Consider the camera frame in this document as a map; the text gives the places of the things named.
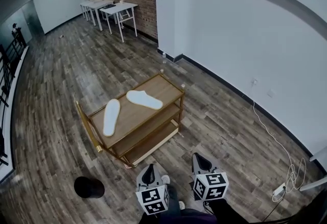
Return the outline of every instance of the black trash can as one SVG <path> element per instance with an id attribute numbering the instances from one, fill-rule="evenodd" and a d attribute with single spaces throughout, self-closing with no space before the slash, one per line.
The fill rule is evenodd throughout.
<path id="1" fill-rule="evenodd" d="M 82 198 L 101 198 L 104 194 L 104 186 L 97 179 L 78 177 L 74 183 L 75 192 Z"/>

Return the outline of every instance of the wooden shelf cart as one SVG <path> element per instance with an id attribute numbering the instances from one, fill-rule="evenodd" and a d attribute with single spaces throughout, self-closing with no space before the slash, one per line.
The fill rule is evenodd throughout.
<path id="1" fill-rule="evenodd" d="M 179 130 L 184 91 L 161 74 L 147 79 L 132 90 L 145 91 L 163 102 L 153 110 L 129 102 L 126 93 L 117 97 L 121 110 L 112 136 L 103 135 L 103 106 L 87 116 L 77 102 L 83 124 L 98 152 L 106 150 L 129 167 L 135 167 L 172 138 Z"/>

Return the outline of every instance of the wall trim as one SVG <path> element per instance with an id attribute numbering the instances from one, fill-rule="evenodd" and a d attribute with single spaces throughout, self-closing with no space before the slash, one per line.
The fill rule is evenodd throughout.
<path id="1" fill-rule="evenodd" d="M 158 53 L 160 53 L 162 55 L 163 51 L 158 49 L 157 50 Z M 218 75 L 216 75 L 215 73 L 213 73 L 212 71 L 210 71 L 209 69 L 205 68 L 203 65 L 199 64 L 198 62 L 194 61 L 193 59 L 191 59 L 190 57 L 181 54 L 177 57 L 172 57 L 170 55 L 168 55 L 166 53 L 166 57 L 168 60 L 172 61 L 172 62 L 177 62 L 180 59 L 185 59 L 186 61 L 188 61 L 189 63 L 193 64 L 194 66 L 198 67 L 199 69 L 201 69 L 203 72 L 205 72 L 206 74 L 210 75 L 211 77 L 213 77 L 214 79 L 216 79 L 218 82 L 220 82 L 221 84 L 223 84 L 224 86 L 226 86 L 228 89 L 232 90 L 234 93 L 236 93 L 239 97 L 241 97 L 242 99 L 244 99 L 247 103 L 253 105 L 253 100 L 248 97 L 247 95 L 245 95 L 243 92 L 241 92 L 239 89 L 237 89 L 236 87 L 234 87 L 232 84 L 230 84 L 229 82 L 225 81 L 224 79 L 222 79 L 221 77 L 219 77 Z M 255 103 L 255 108 L 260 111 L 263 115 L 265 115 L 269 120 L 271 120 L 278 128 L 280 128 L 288 137 L 290 137 L 309 157 L 312 157 L 313 154 L 302 144 L 302 142 L 299 141 L 298 138 L 295 137 L 295 135 L 293 133 L 291 133 L 284 125 L 282 125 L 275 117 L 273 117 L 269 112 L 267 112 L 264 108 L 262 108 L 259 104 Z M 322 165 L 320 164 L 320 162 L 318 160 L 314 160 L 313 161 L 316 166 L 320 169 L 320 171 L 324 174 L 327 175 L 327 171 L 322 167 Z"/>
<path id="2" fill-rule="evenodd" d="M 129 26 L 128 24 L 124 24 L 124 27 L 126 27 L 126 28 L 128 28 L 128 29 L 134 31 L 134 27 Z M 158 39 L 157 39 L 157 38 L 154 38 L 153 36 L 148 35 L 147 33 L 142 32 L 142 31 L 140 31 L 140 30 L 137 29 L 137 28 L 136 28 L 136 30 L 137 30 L 137 32 L 138 32 L 139 34 L 143 35 L 144 37 L 146 37 L 146 38 L 148 38 L 149 40 L 151 40 L 151 41 L 155 42 L 156 44 L 158 44 Z"/>

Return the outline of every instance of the insole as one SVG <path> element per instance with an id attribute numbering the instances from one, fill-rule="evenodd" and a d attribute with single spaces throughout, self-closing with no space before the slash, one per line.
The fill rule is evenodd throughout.
<path id="1" fill-rule="evenodd" d="M 116 127 L 117 118 L 119 111 L 121 109 L 121 104 L 117 99 L 111 99 L 104 110 L 103 117 L 103 135 L 111 136 L 114 134 L 114 129 Z"/>
<path id="2" fill-rule="evenodd" d="M 142 105 L 153 110 L 159 110 L 164 105 L 162 101 L 147 95 L 145 91 L 128 91 L 126 98 L 131 103 Z"/>

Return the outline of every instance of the wooden floor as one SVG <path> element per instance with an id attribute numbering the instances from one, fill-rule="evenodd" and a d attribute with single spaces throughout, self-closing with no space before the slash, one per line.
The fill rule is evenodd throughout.
<path id="1" fill-rule="evenodd" d="M 30 42 L 14 104 L 15 173 L 0 185 L 1 211 L 8 223 L 138 223 L 142 210 L 135 181 L 149 163 L 167 173 L 187 207 L 203 211 L 189 187 L 191 155 L 215 157 L 227 173 L 227 201 L 248 221 L 263 220 L 274 208 L 272 190 L 286 180 L 289 159 L 259 124 L 251 105 L 185 60 L 167 62 L 165 74 L 186 84 L 181 135 L 134 169 L 98 154 L 78 115 L 105 105 L 162 68 L 156 45 L 117 27 L 110 35 L 78 17 Z M 272 134 L 298 165 L 305 153 L 267 118 Z M 306 183 L 322 177 L 307 160 Z M 93 176 L 105 185 L 100 199 L 83 200 L 74 180 Z M 286 195 L 268 220 L 291 216 L 318 190 Z"/>

